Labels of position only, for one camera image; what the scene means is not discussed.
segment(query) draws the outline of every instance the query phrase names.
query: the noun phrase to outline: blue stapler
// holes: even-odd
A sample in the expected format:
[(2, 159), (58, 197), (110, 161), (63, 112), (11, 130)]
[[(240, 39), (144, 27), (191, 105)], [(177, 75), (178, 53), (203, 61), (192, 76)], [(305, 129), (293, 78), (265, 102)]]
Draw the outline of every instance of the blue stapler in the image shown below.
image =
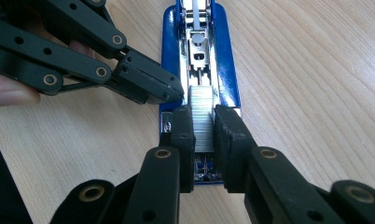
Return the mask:
[(195, 184), (222, 182), (214, 163), (214, 108), (241, 115), (225, 9), (214, 0), (177, 0), (163, 18), (161, 66), (182, 82), (184, 98), (160, 105), (160, 132), (173, 129), (173, 110), (189, 105), (196, 138)]

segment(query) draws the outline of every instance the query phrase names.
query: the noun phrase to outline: wooden table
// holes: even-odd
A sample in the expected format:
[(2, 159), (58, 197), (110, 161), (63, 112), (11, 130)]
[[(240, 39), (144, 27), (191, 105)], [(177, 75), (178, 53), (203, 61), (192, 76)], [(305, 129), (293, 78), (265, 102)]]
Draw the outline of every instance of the wooden table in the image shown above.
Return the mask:
[[(375, 188), (375, 0), (218, 2), (229, 17), (243, 120), (258, 144), (282, 150), (321, 188), (339, 179)], [(107, 1), (129, 45), (158, 62), (162, 13), (173, 4)], [(48, 223), (81, 182), (135, 175), (158, 141), (158, 107), (107, 89), (0, 108), (0, 148), (35, 223)], [(181, 195), (180, 222), (249, 218), (243, 195), (212, 186)]]

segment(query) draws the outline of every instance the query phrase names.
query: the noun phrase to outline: screw hole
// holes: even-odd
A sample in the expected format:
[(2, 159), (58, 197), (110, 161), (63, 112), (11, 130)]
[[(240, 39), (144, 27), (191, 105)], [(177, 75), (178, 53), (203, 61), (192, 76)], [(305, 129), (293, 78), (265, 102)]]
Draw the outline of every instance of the screw hole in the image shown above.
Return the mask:
[(103, 67), (98, 67), (95, 73), (97, 74), (98, 77), (104, 77), (106, 76), (106, 69)]
[(16, 36), (15, 37), (15, 43), (18, 45), (21, 45), (24, 43), (24, 39), (21, 36)]
[(114, 42), (114, 44), (117, 44), (117, 45), (123, 43), (123, 39), (121, 38), (120, 35), (112, 36), (112, 41)]
[(100, 199), (105, 193), (105, 189), (101, 185), (91, 185), (85, 187), (79, 193), (80, 201), (84, 203), (94, 202)]
[(310, 219), (312, 219), (314, 221), (323, 221), (324, 220), (324, 217), (322, 216), (322, 214), (320, 214), (317, 211), (313, 211), (313, 210), (310, 210), (310, 211), (307, 212), (307, 217), (309, 217)]
[(57, 83), (57, 78), (52, 74), (47, 74), (43, 77), (43, 82), (48, 86), (53, 86)]
[(155, 156), (159, 159), (164, 159), (171, 156), (171, 151), (167, 149), (159, 149), (156, 151)]
[(76, 6), (74, 3), (69, 4), (69, 7), (70, 7), (72, 10), (77, 10), (77, 6)]
[(267, 158), (267, 159), (274, 159), (277, 157), (277, 153), (275, 153), (273, 150), (269, 149), (263, 149), (260, 151), (260, 154), (262, 157)]
[(374, 196), (365, 189), (359, 188), (358, 186), (348, 186), (346, 189), (350, 197), (361, 203), (374, 203)]
[(50, 55), (52, 53), (51, 49), (50, 48), (45, 48), (43, 49), (43, 52), (46, 54), (46, 55)]
[(142, 213), (142, 220), (145, 222), (150, 222), (155, 220), (157, 217), (156, 212), (154, 210), (146, 210)]

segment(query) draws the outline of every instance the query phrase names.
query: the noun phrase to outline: wood grain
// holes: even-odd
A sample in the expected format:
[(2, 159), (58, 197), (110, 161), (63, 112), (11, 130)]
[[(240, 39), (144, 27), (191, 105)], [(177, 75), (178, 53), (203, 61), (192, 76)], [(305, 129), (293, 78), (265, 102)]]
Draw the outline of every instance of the wood grain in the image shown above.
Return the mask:
[[(375, 188), (375, 0), (218, 1), (228, 13), (243, 119), (315, 185), (354, 179)], [(108, 0), (129, 45), (160, 61), (171, 0)], [(67, 193), (118, 184), (158, 143), (158, 109), (106, 89), (0, 108), (0, 148), (35, 223)], [(196, 187), (180, 223), (249, 223), (243, 195)]]

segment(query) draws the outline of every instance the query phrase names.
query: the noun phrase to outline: human hand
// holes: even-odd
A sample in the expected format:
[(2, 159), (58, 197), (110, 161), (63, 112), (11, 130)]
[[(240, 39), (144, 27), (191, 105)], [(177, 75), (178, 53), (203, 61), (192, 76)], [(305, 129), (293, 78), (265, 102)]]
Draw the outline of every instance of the human hand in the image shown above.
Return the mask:
[[(47, 39), (52, 36), (43, 29), (40, 16), (35, 14), (35, 18), (27, 21), (23, 27), (25, 30), (41, 35)], [(94, 58), (94, 51), (83, 44), (72, 40), (69, 49)], [(0, 75), (0, 106), (5, 105), (32, 105), (40, 101), (39, 93), (31, 87)]]

